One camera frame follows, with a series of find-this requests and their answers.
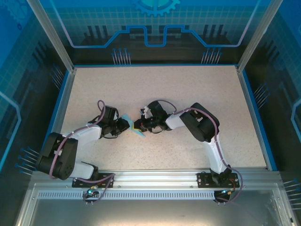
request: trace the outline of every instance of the wire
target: wire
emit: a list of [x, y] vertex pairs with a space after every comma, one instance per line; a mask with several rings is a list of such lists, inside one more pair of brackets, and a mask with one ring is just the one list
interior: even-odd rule
[[[99, 201], [103, 198], [103, 196], [104, 196], [105, 192], [107, 191], [107, 189], [108, 189], [108, 187], [109, 187], [109, 185], [110, 185], [110, 183], [111, 183], [111, 180], [112, 180], [112, 178], [113, 178], [114, 176], [115, 176], [115, 173], [112, 173], [112, 174], [110, 174], [109, 176], [107, 176], [107, 177], [105, 177], [105, 178], [99, 180], [98, 183], [101, 183], [102, 181], [106, 180], [107, 178], [110, 178], [110, 179], [108, 180], [108, 183], [107, 183], [107, 185], [106, 185], [104, 191], [102, 192], [102, 194], [99, 196], [99, 198], [98, 198], [97, 200], [95, 200], [94, 202], [91, 202], [92, 204], [93, 204], [93, 203], [96, 203], [96, 202], [99, 202]], [[87, 193], [84, 193], [84, 195], [83, 195], [83, 201], [87, 203], [87, 201], [86, 201], [86, 195], [87, 195]]]
[[117, 137], [118, 137], [118, 135], [115, 136], [115, 137], [103, 137], [103, 138], [105, 138], [105, 139], [116, 139]]
[[162, 102], [166, 102], [166, 103], [168, 103], [168, 104], [170, 104], [172, 107], [174, 107], [174, 112], [173, 113], [175, 113], [176, 111], [177, 111], [177, 108], [176, 108], [176, 106], [174, 105], [174, 104], [172, 104], [171, 102], [169, 102], [169, 101], [167, 101], [167, 100], [154, 100], [154, 101], [162, 101]]
[[233, 190], [235, 191], [235, 180], [234, 179], [230, 179], [229, 181], [232, 182], [232, 184], [233, 184]]
[[[99, 106], [99, 103], [100, 103], [100, 102], [103, 104], [102, 110], [100, 109], [100, 106]], [[78, 129], [74, 130], [73, 132], [71, 132], [70, 134], [68, 134], [68, 135], [62, 140], [62, 142], [60, 143], [60, 145], [59, 145], [59, 147], [58, 147], [58, 149], [57, 149], [57, 151], [56, 151], [56, 154], [55, 154], [55, 156], [54, 156], [54, 158], [53, 158], [53, 161], [52, 161], [52, 163], [51, 163], [51, 167], [50, 167], [50, 171], [49, 171], [49, 176], [50, 176], [51, 179], [56, 179], [55, 177], [52, 176], [52, 174], [53, 174], [53, 169], [54, 169], [54, 167], [55, 167], [55, 163], [56, 163], [57, 157], [58, 157], [58, 155], [59, 155], [59, 153], [60, 153], [60, 151], [61, 151], [63, 145], [64, 145], [65, 142], [68, 140], [68, 138], [70, 138], [73, 134], [75, 134], [75, 133], [77, 133], [77, 132], [79, 132], [79, 131], [81, 131], [81, 130], [83, 130], [83, 129], [87, 129], [87, 128], [90, 128], [90, 127], [92, 127], [92, 126], [98, 124], [98, 123], [103, 119], [104, 113], [105, 113], [105, 103], [104, 103], [104, 101], [99, 100], [99, 101], [97, 102], [97, 106], [98, 106], [98, 109], [101, 111], [101, 115], [100, 115], [98, 121], [96, 121], [96, 122], [94, 122], [93, 124], [90, 124], [90, 125], [88, 125], [88, 126], [84, 126], [84, 127], [81, 127], [81, 128], [78, 128]]]
[[158, 134], [158, 133], [160, 133], [160, 132], [162, 132], [163, 130], [161, 130], [161, 131], [159, 131], [159, 132], [151, 132], [151, 133], [153, 133], [153, 134]]
[[213, 119], [208, 113], [206, 113], [206, 112], [204, 112], [204, 111], [202, 111], [202, 110], [199, 110], [199, 109], [197, 109], [197, 108], [195, 108], [195, 107], [188, 107], [188, 108], [185, 108], [184, 110], [181, 110], [181, 111], [176, 112], [176, 113], [174, 113], [174, 114], [177, 115], [177, 114], [180, 114], [180, 113], [183, 113], [183, 112], [187, 112], [187, 111], [189, 111], [189, 110], [193, 110], [193, 111], [200, 112], [201, 114], [203, 114], [204, 116], [206, 116], [206, 117], [212, 122], [212, 124], [214, 125], [214, 141], [215, 141], [215, 144], [216, 144], [216, 147], [217, 147], [217, 151], [218, 151], [218, 153], [219, 153], [219, 155], [220, 155], [220, 158], [221, 158], [222, 163], [225, 165], [225, 167], [227, 167], [227, 168], [230, 169], [231, 171], [237, 172], [237, 174], [238, 174], [239, 177], [240, 177], [241, 185], [240, 185], [240, 188], [239, 188], [239, 191], [238, 191], [237, 195], [236, 195], [234, 198], [232, 198], [231, 200], [227, 201], [227, 203], [231, 203], [231, 202], [233, 202], [235, 199], [237, 199], [237, 197], [238, 197], [238, 196], [240, 195], [240, 193], [241, 193], [241, 190], [243, 189], [243, 185], [244, 185], [243, 176], [241, 175], [241, 173], [240, 173], [238, 170], [231, 168], [231, 167], [228, 166], [227, 163], [225, 162], [225, 160], [224, 160], [224, 158], [223, 158], [223, 156], [222, 156], [222, 152], [221, 152], [220, 146], [219, 146], [218, 141], [217, 141], [217, 131], [218, 131], [217, 125], [216, 125], [214, 119]]

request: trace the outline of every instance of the cyan object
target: cyan object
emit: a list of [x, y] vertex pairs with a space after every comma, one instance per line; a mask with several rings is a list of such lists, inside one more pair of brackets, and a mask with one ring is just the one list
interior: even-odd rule
[[121, 118], [127, 120], [128, 124], [130, 125], [130, 128], [129, 128], [130, 130], [132, 130], [136, 134], [139, 134], [142, 137], [145, 137], [145, 135], [142, 132], [139, 132], [138, 130], [133, 129], [134, 122], [131, 120], [131, 118], [127, 114], [122, 115]]

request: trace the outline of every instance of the white casing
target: white casing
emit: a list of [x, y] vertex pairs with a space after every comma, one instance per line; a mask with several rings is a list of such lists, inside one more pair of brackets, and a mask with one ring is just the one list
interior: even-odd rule
[[182, 114], [177, 114], [177, 115], [172, 114], [172, 115], [170, 115], [165, 121], [166, 125], [171, 129], [175, 129], [175, 128], [178, 128], [178, 127], [181, 127], [181, 126], [185, 126], [184, 122], [180, 119], [180, 116]]
[[[177, 115], [170, 115], [165, 123], [170, 129], [175, 129], [181, 126], [185, 126], [184, 122], [180, 119], [180, 116], [182, 114], [177, 114]], [[217, 135], [217, 142], [220, 147], [221, 153], [222, 153], [222, 147], [219, 141], [219, 135]], [[205, 147], [207, 151], [207, 155], [209, 157], [209, 162], [210, 162], [210, 169], [213, 170], [214, 172], [220, 174], [225, 171], [226, 166], [223, 164], [222, 159], [218, 153], [216, 143], [214, 141], [214, 138], [211, 139], [211, 142], [202, 142], [202, 145]]]
[[[224, 159], [219, 135], [217, 135], [217, 143], [218, 143], [218, 145], [220, 147], [220, 151], [222, 153], [222, 159]], [[214, 138], [211, 139], [210, 143], [202, 142], [202, 145], [205, 147], [205, 149], [207, 151], [207, 155], [208, 155], [209, 162], [210, 162], [210, 169], [218, 174], [224, 172], [227, 167], [222, 162], [222, 159], [220, 157], [220, 154], [218, 153]]]
[[[72, 135], [70, 138], [74, 138], [78, 140], [77, 152], [82, 151], [82, 147], [91, 142], [96, 141], [100, 138], [102, 132], [102, 128], [95, 125], [92, 127], [87, 127], [76, 134]], [[94, 167], [86, 164], [84, 162], [77, 161], [75, 159], [74, 168], [70, 175], [71, 178], [83, 178], [90, 179], [93, 173]]]
[[84, 162], [75, 162], [74, 168], [69, 176], [70, 178], [83, 178], [90, 179], [93, 173], [94, 167]]

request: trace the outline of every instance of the perforated metal strip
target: perforated metal strip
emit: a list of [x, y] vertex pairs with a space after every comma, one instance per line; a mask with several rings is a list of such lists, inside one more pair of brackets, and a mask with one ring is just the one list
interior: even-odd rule
[[[38, 199], [81, 200], [84, 191], [41, 191]], [[214, 191], [107, 191], [104, 200], [213, 200]]]

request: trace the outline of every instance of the enclosure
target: enclosure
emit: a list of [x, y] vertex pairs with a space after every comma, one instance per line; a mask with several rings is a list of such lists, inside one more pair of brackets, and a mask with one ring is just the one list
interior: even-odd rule
[[[0, 0], [1, 225], [299, 225], [300, 12], [298, 0]], [[38, 172], [49, 134], [85, 126], [99, 99], [133, 121], [157, 99], [199, 102], [239, 197], [199, 187], [211, 162], [184, 127], [77, 150], [115, 173], [94, 205], [72, 178]]]

